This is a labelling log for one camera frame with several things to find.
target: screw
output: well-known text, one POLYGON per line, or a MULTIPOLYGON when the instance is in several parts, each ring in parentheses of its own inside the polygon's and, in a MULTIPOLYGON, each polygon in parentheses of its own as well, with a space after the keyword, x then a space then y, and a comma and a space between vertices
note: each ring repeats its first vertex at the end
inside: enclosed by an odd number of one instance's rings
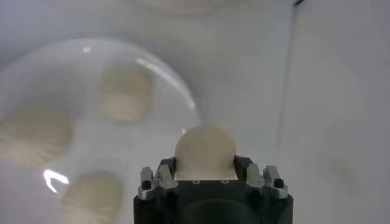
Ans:
POLYGON ((284 182, 282 179, 280 179, 280 178, 276 178, 276 179, 274 180, 274 186, 275 186, 276 188, 282 189, 282 188, 285 187, 285 182, 284 182))
POLYGON ((141 187, 144 191, 150 190, 152 189, 152 182, 150 180, 142 181, 141 187))

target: metal clamp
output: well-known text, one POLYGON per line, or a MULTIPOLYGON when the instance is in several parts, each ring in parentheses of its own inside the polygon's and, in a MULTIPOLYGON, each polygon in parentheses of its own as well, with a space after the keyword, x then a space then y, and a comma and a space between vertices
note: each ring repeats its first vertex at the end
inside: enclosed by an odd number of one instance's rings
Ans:
POLYGON ((288 187, 280 178, 279 172, 275 166, 267 166, 264 170, 264 178, 266 185, 270 188, 271 197, 276 199, 284 199, 288 197, 288 187))
POLYGON ((154 199, 156 187, 153 182, 153 170, 150 167, 143 167, 140 176, 141 185, 138 187, 138 198, 142 201, 154 199))
POLYGON ((264 178, 260 176, 260 171, 257 164, 251 163, 246 169, 246 184, 252 189, 256 189, 263 195, 265 187, 264 178))
POLYGON ((167 196, 168 193, 171 192, 176 194, 179 183, 173 179, 168 165, 161 165, 157 172, 160 179, 160 187, 162 188, 163 196, 167 196))

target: white background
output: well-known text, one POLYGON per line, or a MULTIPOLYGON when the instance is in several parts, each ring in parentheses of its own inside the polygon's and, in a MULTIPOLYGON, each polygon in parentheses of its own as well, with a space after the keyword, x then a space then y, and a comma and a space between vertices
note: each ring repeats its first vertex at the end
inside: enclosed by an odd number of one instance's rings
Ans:
POLYGON ((278 167, 295 223, 390 223, 390 1, 296 11, 278 167))

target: white surface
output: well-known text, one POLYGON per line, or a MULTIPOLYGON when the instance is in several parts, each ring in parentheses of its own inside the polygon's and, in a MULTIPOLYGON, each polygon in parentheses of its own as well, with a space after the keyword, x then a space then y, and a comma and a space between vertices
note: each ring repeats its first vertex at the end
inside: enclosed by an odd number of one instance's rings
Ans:
POLYGON ((273 163, 291 38, 289 0, 232 0, 209 15, 190 18, 164 15, 135 0, 0 4, 0 67, 67 38, 131 41, 183 77, 202 121, 226 129, 238 153, 260 166, 273 163))
POLYGON ((390 223, 390 1, 296 12, 278 147, 296 224, 390 223))
POLYGON ((171 157, 183 131, 200 122, 181 78, 131 44, 93 39, 55 44, 23 57, 0 77, 1 115, 32 103, 71 111, 74 121, 68 152, 40 169, 18 169, 0 157, 0 223, 61 223, 58 209, 68 184, 93 170, 120 176, 124 198, 117 223, 132 223, 141 168, 171 157), (106 69, 123 63, 152 71, 153 104, 146 117, 117 124, 101 114, 97 91, 106 69))

